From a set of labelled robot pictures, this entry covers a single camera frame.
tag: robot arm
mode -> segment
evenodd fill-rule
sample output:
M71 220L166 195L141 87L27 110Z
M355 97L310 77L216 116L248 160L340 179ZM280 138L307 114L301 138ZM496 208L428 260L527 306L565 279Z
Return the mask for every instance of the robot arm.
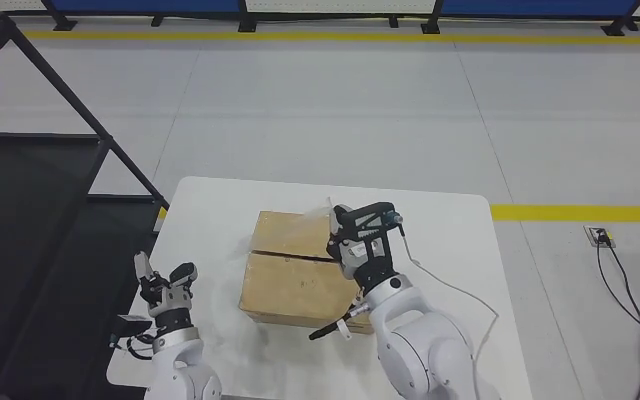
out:
M378 356L390 383L408 400L498 400L497 391L477 378L469 341L448 316L428 306L421 291L393 268L387 232L402 217L391 203L358 210L334 207L327 252L340 262L346 279L355 279L364 302L343 320L370 311ZM387 323L409 311L422 315L393 331ZM335 330L331 324L310 335L314 340Z
M195 265L181 264L167 281L151 268L145 253L138 253L134 264L140 295L158 328L152 343L156 375L145 400L220 400L220 379L202 361L204 342L189 313Z

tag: white tabletop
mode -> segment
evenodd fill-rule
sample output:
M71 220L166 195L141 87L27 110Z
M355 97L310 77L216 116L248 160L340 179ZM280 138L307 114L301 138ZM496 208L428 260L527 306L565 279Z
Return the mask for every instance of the white tabletop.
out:
M482 376L503 399L532 399L498 243L487 201L476 195L316 186L213 178L184 178L151 257L167 276L192 261L194 324L205 341L204 359L218 373L223 392L266 399L399 398L377 360L375 338L341 335L309 341L307 328L255 323L239 308L249 240L262 210L307 213L344 203L358 208L394 203L404 217L413 256L442 279L491 304L500 319L479 361ZM394 267L422 289L436 308L457 318L478 345L492 314L463 294L443 287L407 259L400 235L390 233ZM132 314L146 314L138 296ZM147 386L151 362L116 352L107 371L113 384Z

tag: yellow tape line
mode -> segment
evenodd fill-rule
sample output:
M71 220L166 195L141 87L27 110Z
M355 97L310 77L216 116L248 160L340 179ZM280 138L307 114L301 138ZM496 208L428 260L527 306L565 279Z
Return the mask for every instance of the yellow tape line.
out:
M71 40L280 40L280 41L354 41L354 42L457 42L515 43L551 45L638 45L640 37L600 36L507 36L507 35L422 35L402 33L332 32L108 32L108 31L26 31L29 39Z
M640 206L492 204L494 221L640 222ZM167 210L160 210L164 219Z

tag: black cable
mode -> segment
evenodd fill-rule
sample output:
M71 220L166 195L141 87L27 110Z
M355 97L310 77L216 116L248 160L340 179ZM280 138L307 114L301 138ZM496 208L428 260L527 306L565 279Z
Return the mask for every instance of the black cable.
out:
M611 296L613 296L613 298L616 300L616 303L618 303L618 305L624 310L624 312L629 314L629 316L634 321L636 321L636 323L640 324L640 319L636 318L633 314L631 314L631 312L629 310L627 310L627 308L620 302L620 300L618 300L618 297L615 295L615 293L613 293L613 290L611 290L611 287L609 286L609 283L607 282L607 278L605 278L605 276L604 276L604 272L602 271L602 263L600 262L600 242L597 243L596 254L598 255L598 268L600 269L600 276L602 276L602 280L604 281L605 286L607 287L607 289L609 289L609 293L611 293Z
M616 262L618 263L618 267L620 267L620 271L622 271L622 276L624 277L624 287L627 290L627 296L629 296L629 300L631 300L631 304L633 305L633 308L636 310L636 313L638 313L638 316L640 316L640 309L638 309L636 300L633 298L633 295L631 294L631 288L629 287L629 279L627 278L627 271L624 270L624 267L622 266L622 263L618 259L618 255L616 254L616 251L613 250L613 247L610 244L608 244L607 246L609 246L609 250L611 250L611 253L613 253L613 257L616 259Z
M129 353L131 353L131 355L133 356L133 358L137 358L138 360L142 360L142 361L149 361L151 360L152 357L149 356L143 356L141 354L139 354L138 352L136 352L132 347L131 347L131 343L133 342L134 336L130 337L129 339L127 339L127 350L129 351Z

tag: power outlet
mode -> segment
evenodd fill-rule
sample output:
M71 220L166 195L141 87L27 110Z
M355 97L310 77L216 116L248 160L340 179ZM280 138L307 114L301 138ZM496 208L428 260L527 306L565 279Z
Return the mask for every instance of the power outlet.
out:
M611 241L611 247L615 248L616 242L613 240L613 235L611 234L610 231L607 230L607 228L604 228L601 226L585 225L584 232L587 234L587 237L589 238L589 243L591 243L591 246L598 247L598 236L599 236L598 231L600 231L601 229L604 229L604 231L607 232L607 236L609 236L609 240ZM600 247L607 247L607 245L605 243L600 243Z

